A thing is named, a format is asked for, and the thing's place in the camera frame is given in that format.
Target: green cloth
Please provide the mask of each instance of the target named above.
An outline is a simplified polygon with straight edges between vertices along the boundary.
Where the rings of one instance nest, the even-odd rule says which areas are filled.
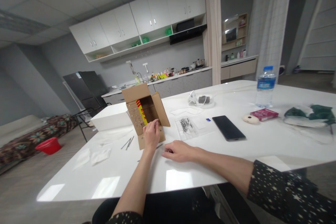
[[[302,110],[296,109],[294,107],[285,113],[285,117],[298,116],[298,117],[306,117],[309,120],[327,119],[327,121],[325,121],[327,125],[335,123],[335,116],[331,111],[332,107],[326,107],[322,105],[310,105],[309,107],[313,110],[313,113],[311,113],[308,117]]]

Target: black starry shirt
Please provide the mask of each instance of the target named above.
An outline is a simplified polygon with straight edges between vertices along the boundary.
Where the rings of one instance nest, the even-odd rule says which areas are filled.
[[[287,223],[336,224],[336,202],[317,193],[318,187],[294,172],[282,173],[256,160],[247,198]],[[143,224],[135,212],[113,216],[108,224]]]

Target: curtain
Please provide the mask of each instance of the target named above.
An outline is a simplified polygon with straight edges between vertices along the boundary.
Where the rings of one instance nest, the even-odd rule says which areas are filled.
[[[253,0],[246,52],[259,55],[256,78],[269,65],[279,74],[288,4],[289,0]]]
[[[203,32],[204,59],[212,66],[212,85],[221,83],[222,16],[221,0],[205,0],[208,28]]]

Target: bottle cap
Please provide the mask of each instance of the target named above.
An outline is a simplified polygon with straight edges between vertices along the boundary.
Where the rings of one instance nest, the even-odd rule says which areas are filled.
[[[273,70],[273,66],[265,66],[264,67],[264,71],[272,71]]]

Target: refrigerator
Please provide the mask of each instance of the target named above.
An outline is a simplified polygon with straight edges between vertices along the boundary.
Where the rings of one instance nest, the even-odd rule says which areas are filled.
[[[76,72],[63,78],[85,108],[97,109],[107,106],[102,95],[108,93],[108,89],[95,71]],[[88,110],[88,112],[91,117],[94,117],[103,108],[98,111]]]

